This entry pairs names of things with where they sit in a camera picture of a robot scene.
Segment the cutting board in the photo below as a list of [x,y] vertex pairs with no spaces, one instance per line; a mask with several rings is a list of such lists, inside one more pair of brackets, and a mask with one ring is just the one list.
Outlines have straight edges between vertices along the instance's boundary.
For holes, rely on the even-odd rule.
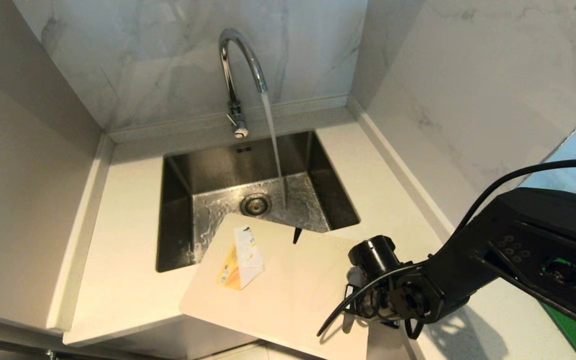
[[[242,290],[217,283],[234,243],[234,229],[250,227],[264,271]],[[365,359],[368,327],[342,331],[343,315],[316,333],[344,298],[348,251],[361,240],[228,214],[180,303],[183,314],[325,359]]]

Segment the faucet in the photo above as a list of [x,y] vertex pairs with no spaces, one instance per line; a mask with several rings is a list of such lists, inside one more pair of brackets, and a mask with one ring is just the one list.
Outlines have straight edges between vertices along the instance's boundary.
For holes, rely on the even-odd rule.
[[222,31],[221,35],[219,35],[219,56],[221,57],[223,74],[226,77],[226,87],[228,87],[229,101],[228,113],[226,116],[232,123],[232,132],[235,137],[237,139],[242,139],[248,136],[249,131],[246,127],[244,114],[242,113],[242,104],[237,100],[237,95],[235,94],[233,76],[231,75],[231,66],[228,61],[228,43],[231,41],[237,44],[241,52],[244,54],[248,66],[250,66],[250,71],[252,71],[254,85],[256,85],[259,94],[267,92],[268,88],[266,87],[266,80],[264,79],[264,73],[261,71],[258,57],[255,54],[255,51],[253,51],[250,41],[243,36],[241,32],[238,32],[233,28],[228,28]]

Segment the marble wall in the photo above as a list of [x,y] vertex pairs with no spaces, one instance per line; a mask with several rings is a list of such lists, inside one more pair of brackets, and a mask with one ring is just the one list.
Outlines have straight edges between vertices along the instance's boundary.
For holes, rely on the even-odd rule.
[[[350,92],[367,0],[14,0],[90,114],[106,131],[227,110],[217,41],[253,44],[270,102]],[[261,106],[233,49],[244,109]]]
[[576,128],[576,0],[369,0],[351,93],[456,224]]

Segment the sink basin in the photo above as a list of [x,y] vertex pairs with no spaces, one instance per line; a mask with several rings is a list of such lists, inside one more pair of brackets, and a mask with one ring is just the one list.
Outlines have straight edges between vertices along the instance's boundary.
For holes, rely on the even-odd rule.
[[313,131],[164,158],[157,271],[201,262],[226,214],[243,214],[325,233],[359,223]]

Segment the cable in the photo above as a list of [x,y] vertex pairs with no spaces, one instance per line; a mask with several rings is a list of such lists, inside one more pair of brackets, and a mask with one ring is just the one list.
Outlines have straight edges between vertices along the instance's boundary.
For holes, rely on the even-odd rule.
[[347,298],[343,299],[343,301],[341,301],[341,303],[339,303],[339,305],[336,306],[336,308],[334,308],[334,310],[330,313],[330,315],[327,317],[326,321],[324,321],[324,324],[321,326],[321,328],[319,329],[319,331],[317,331],[317,336],[320,337],[322,335],[322,333],[324,332],[324,330],[326,330],[326,328],[328,328],[330,326],[330,324],[332,324],[332,322],[334,321],[334,319],[336,319],[339,314],[341,314],[341,312],[343,312],[343,310],[345,309],[345,307],[347,305],[349,305],[350,303],[352,303],[352,301],[354,301],[356,298],[358,298],[359,296],[361,296],[361,294],[365,293],[366,291],[368,291],[369,289],[371,289],[372,287],[374,287],[375,285],[377,285],[378,283],[380,283],[382,280],[390,277],[390,276],[395,276],[398,275],[400,273],[403,272],[407,272],[409,270],[412,269],[416,269],[419,268],[420,266],[422,266],[424,263],[426,262],[426,260],[423,260],[421,262],[418,262],[416,264],[409,264],[406,266],[402,266],[400,268],[396,268],[392,271],[388,271],[385,274],[383,274],[382,276],[379,276],[378,278],[375,278],[375,280],[370,281],[368,284],[366,284],[364,287],[362,287],[361,289],[353,292],[352,294],[350,294],[350,296],[348,296]]
[[544,162],[542,164],[526,166],[525,168],[521,168],[519,170],[515,170],[515,171],[512,171],[511,173],[507,173],[507,174],[503,175],[502,177],[498,178],[498,180],[496,180],[495,182],[490,184],[490,186],[487,187],[487,189],[485,189],[484,192],[482,192],[480,194],[480,196],[477,198],[477,200],[475,200],[475,202],[472,203],[470,209],[468,209],[468,211],[466,212],[466,215],[464,215],[464,217],[463,217],[463,219],[461,219],[461,222],[459,223],[459,225],[457,225],[457,228],[455,228],[452,235],[450,235],[450,239],[454,238],[455,235],[457,235],[460,231],[464,230],[464,228],[468,224],[468,221],[470,221],[470,219],[473,217],[473,215],[475,214],[477,209],[480,207],[480,205],[482,205],[482,203],[488,198],[488,196],[490,196],[490,194],[492,194],[494,191],[496,191],[496,189],[498,187],[500,187],[503,183],[508,182],[509,180],[512,180],[514,178],[519,178],[520,176],[524,176],[524,175],[528,175],[528,174],[532,174],[532,173],[539,173],[541,171],[546,171],[546,170],[565,169],[565,168],[571,168],[571,167],[576,167],[576,159]]
[[408,339],[412,340],[416,340],[421,334],[421,330],[424,328],[424,323],[421,321],[417,321],[416,324],[414,325],[413,330],[411,319],[405,319],[404,325],[406,327],[406,335],[408,335]]

